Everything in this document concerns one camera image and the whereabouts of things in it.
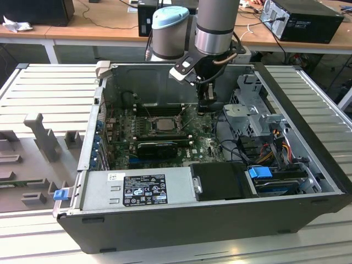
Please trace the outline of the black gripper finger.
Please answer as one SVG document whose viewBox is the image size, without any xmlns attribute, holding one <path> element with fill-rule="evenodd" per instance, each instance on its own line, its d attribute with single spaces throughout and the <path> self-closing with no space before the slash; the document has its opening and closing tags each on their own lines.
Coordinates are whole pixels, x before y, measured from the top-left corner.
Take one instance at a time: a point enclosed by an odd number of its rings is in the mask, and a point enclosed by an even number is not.
<svg viewBox="0 0 352 264">
<path fill-rule="evenodd" d="M 205 114 L 208 107 L 217 101 L 217 94 L 214 92 L 214 89 L 215 89 L 214 82 L 198 85 L 197 87 L 198 114 Z"/>
</svg>

